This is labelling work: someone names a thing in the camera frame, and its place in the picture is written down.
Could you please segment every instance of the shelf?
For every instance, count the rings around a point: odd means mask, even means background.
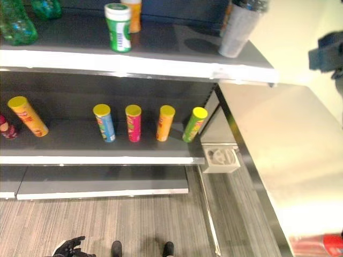
[[[26,167],[2,166],[0,168],[0,198],[16,197],[25,171]]]
[[[277,82],[278,75],[248,42],[238,58],[218,54],[218,32],[197,27],[143,22],[132,34],[132,51],[111,51],[103,17],[64,13],[61,19],[32,18],[39,39],[14,47],[1,40],[2,71],[101,74],[117,77]]]
[[[28,167],[18,200],[186,194],[182,166]]]
[[[111,165],[204,163],[199,137],[192,143],[182,140],[183,125],[174,123],[166,142],[155,139],[156,126],[142,124],[141,141],[131,143],[126,124],[119,123],[116,140],[103,141],[94,121],[52,120],[50,131],[37,138],[26,127],[14,140],[1,140],[0,163],[17,165]]]

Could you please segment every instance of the yellow lid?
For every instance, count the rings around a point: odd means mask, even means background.
[[[207,117],[207,111],[202,107],[195,107],[193,109],[193,115],[199,119],[204,119]]]
[[[175,109],[170,105],[163,105],[160,109],[161,114],[166,116],[174,116],[175,115]]]
[[[16,97],[13,97],[12,99],[10,99],[9,102],[7,103],[7,105],[10,108],[17,108],[17,107],[21,107],[21,106],[25,105],[26,103],[27,103],[26,97],[16,96]]]
[[[97,116],[106,116],[110,114],[111,108],[107,104],[101,103],[94,106],[93,112]]]
[[[125,108],[126,115],[139,116],[141,114],[141,108],[138,105],[131,104]]]

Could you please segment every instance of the black shoe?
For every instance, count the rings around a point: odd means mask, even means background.
[[[111,248],[111,257],[122,257],[122,243],[114,241]]]
[[[174,256],[174,244],[172,242],[166,242],[163,249],[162,257]]]

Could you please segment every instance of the glove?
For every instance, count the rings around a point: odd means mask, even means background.
[[[81,241],[85,240],[85,238],[85,236],[82,236],[65,241],[55,250],[54,257],[96,257],[95,254],[81,252],[81,248],[74,249],[74,247],[80,245]]]

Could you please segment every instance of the white shelf edge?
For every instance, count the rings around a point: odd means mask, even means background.
[[[0,198],[5,198],[5,199],[9,199],[9,198],[16,198],[15,192],[0,192]]]
[[[204,164],[202,157],[0,156],[1,165]]]
[[[0,50],[0,71],[6,67],[88,70],[110,72],[114,77],[150,74],[166,77],[189,77],[208,80],[228,79],[237,82],[277,83],[275,69],[248,65],[175,61],[126,55],[82,54],[76,52]]]
[[[40,200],[40,199],[92,198],[92,197],[108,197],[108,196],[136,196],[136,195],[187,194],[187,193],[188,193],[188,188],[171,188],[171,189],[118,190],[118,191],[100,191],[100,192],[17,194],[17,199],[18,200]]]

